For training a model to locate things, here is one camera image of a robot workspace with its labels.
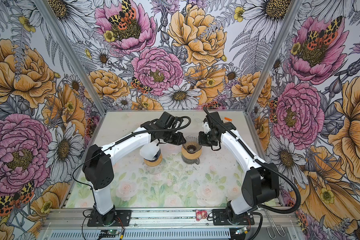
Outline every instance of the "wall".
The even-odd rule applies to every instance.
[[[305,2],[269,77],[251,116],[306,239],[360,240],[360,0]]]
[[[242,109],[291,1],[130,0],[120,24],[121,0],[49,2],[107,108]]]
[[[0,239],[34,240],[99,121],[30,0],[0,0]]]

